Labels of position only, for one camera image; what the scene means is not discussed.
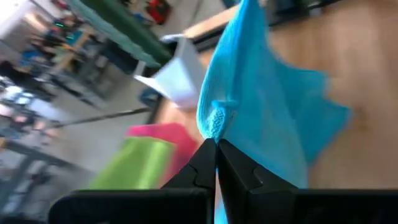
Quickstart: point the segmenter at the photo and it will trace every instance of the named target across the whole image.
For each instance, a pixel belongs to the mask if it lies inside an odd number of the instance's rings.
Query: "wooden table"
[[[230,20],[236,7],[185,31],[194,37]],[[398,1],[344,0],[323,15],[277,27],[270,45],[288,63],[327,72],[327,96],[353,119],[312,166],[316,188],[398,187]],[[201,54],[207,67],[213,51]],[[163,100],[155,123],[177,122],[199,142],[196,111]]]
[[[84,25],[81,30],[83,33],[72,47],[72,50],[75,52],[79,51],[83,47],[86,41],[90,38],[91,34],[94,34],[94,29],[89,25]],[[70,65],[70,62],[75,58],[75,52],[66,53],[61,62],[57,63],[50,69],[49,74],[58,75],[60,72],[66,69]]]

